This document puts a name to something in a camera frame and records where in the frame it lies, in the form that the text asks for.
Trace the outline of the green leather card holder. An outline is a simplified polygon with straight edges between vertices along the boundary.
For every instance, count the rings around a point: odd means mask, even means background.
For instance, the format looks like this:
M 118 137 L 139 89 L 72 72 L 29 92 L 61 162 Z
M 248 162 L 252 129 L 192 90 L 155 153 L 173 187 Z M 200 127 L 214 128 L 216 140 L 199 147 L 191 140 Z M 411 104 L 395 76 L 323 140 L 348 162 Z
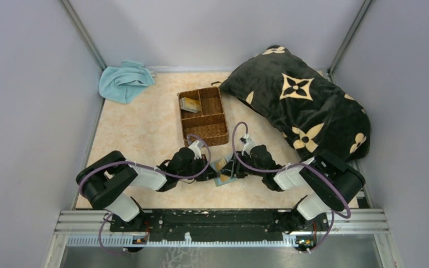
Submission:
M 233 183 L 235 180 L 237 180 L 237 178 L 229 178 L 226 175 L 222 175 L 222 174 L 218 174 L 217 173 L 217 177 L 214 178 L 214 183 L 215 183 L 216 187 L 219 187 L 219 186 L 223 186 L 223 185 L 226 185 L 226 184 L 229 184 L 229 183 Z

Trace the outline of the brown woven divided basket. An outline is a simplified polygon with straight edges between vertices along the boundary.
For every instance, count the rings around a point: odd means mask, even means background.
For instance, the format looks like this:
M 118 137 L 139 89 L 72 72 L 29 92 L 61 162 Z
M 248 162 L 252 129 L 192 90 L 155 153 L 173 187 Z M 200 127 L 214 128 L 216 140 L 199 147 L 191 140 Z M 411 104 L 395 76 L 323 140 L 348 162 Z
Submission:
M 180 110 L 184 144 L 188 146 L 189 134 L 200 137 L 208 146 L 227 144 L 229 131 L 219 88 L 208 87 L 180 92 L 179 106 L 182 105 L 183 98 L 197 101 L 200 107 L 200 111 L 196 113 Z

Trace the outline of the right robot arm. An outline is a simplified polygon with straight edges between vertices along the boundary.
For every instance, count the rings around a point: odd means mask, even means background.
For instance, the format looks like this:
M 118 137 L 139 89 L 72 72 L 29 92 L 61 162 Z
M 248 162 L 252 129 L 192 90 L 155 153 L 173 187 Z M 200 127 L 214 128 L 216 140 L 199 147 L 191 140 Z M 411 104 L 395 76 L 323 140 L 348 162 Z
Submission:
M 292 222 L 299 230 L 307 230 L 315 217 L 328 211 L 342 212 L 346 218 L 350 214 L 347 205 L 365 185 L 364 177 L 357 170 L 328 151 L 282 166 L 273 160 L 264 145 L 236 152 L 219 172 L 236 179 L 259 176 L 267 188 L 275 192 L 310 187 L 312 194 L 294 206 Z

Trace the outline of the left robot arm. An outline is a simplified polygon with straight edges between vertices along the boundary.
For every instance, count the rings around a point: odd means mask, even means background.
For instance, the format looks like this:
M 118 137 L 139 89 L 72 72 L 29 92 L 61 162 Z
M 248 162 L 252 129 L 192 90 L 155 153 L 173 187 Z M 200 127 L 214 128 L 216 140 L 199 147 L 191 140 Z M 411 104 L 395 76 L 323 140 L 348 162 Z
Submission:
M 79 194 L 93 209 L 107 210 L 130 230 L 138 231 L 145 224 L 145 216 L 137 201 L 124 193 L 128 187 L 166 192 L 180 180 L 206 181 L 216 177 L 207 155 L 184 147 L 155 167 L 128 161 L 120 151 L 112 151 L 81 171 L 75 181 Z

